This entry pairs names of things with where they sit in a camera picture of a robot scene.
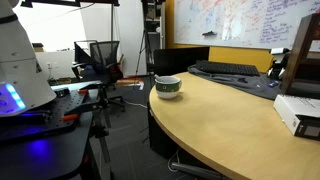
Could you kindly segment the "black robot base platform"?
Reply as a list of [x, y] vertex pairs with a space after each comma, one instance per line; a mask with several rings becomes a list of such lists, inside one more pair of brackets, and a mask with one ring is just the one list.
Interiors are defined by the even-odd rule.
[[[101, 180], [89, 134], [98, 108], [96, 81], [58, 85], [69, 92], [36, 110], [3, 118], [0, 131], [0, 180]], [[78, 90], [88, 89], [79, 94]], [[78, 114], [62, 121], [64, 115]]]

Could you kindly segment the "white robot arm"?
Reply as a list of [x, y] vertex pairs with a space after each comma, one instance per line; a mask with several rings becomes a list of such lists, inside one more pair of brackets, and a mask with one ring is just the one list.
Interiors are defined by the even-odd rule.
[[56, 98], [13, 11], [18, 2], [0, 0], [0, 117], [21, 114]]

